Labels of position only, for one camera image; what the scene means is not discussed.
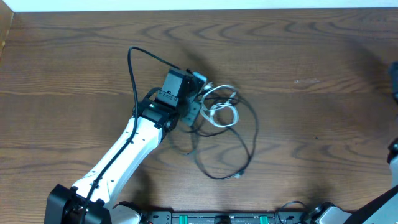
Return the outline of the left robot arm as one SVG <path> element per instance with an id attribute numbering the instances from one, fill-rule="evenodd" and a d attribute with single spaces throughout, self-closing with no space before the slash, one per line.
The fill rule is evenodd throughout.
<path id="1" fill-rule="evenodd" d="M 56 185 L 47 197 L 45 223 L 140 223 L 142 213 L 116 200 L 139 164 L 178 121 L 196 120 L 196 97 L 207 79 L 171 68 L 162 87 L 151 89 L 134 108 L 119 139 L 71 188 Z"/>

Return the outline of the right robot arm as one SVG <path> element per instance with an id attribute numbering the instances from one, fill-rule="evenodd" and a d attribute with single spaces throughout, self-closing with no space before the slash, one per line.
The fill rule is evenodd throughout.
<path id="1" fill-rule="evenodd" d="M 354 212 L 345 223 L 397 223 L 397 138 L 388 146 L 387 163 L 391 172 L 391 187 L 364 207 Z"/>

